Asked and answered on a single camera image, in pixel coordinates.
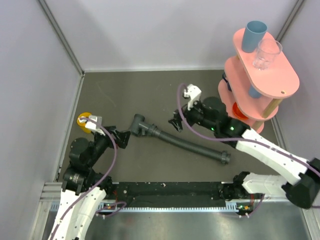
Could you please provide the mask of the grey plastic pipe fitting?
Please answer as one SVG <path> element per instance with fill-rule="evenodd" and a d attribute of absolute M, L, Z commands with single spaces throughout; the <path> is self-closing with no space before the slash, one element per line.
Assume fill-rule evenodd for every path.
<path fill-rule="evenodd" d="M 145 122 L 145 117 L 136 113 L 133 117 L 133 121 L 129 127 L 130 132 L 136 136 L 152 136 L 156 126 Z"/>

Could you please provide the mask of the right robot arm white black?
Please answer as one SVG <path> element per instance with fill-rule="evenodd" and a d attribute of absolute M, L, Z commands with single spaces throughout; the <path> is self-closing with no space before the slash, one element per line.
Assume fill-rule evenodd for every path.
<path fill-rule="evenodd" d="M 185 125 L 202 139 L 220 142 L 246 153 L 277 175 L 245 173 L 244 178 L 233 185 L 233 192 L 239 198 L 249 194 L 276 195 L 285 197 L 302 209 L 317 209 L 316 199 L 320 194 L 320 160 L 307 159 L 290 153 L 262 137 L 245 123 L 225 115 L 220 121 L 204 115 L 201 103 L 193 102 L 193 107 L 176 100 L 177 109 L 169 122 L 177 131 Z"/>

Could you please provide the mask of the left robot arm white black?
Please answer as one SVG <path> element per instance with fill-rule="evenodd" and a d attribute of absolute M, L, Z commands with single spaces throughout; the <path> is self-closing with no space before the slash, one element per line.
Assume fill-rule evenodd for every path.
<path fill-rule="evenodd" d="M 92 141 L 84 137 L 72 141 L 69 166 L 62 179 L 59 208 L 48 239 L 85 239 L 101 201 L 113 194 L 115 187 L 111 177 L 96 173 L 93 166 L 107 148 L 125 149 L 131 133 L 118 131 L 115 126 L 107 126 L 106 130 L 112 138 L 95 132 Z"/>

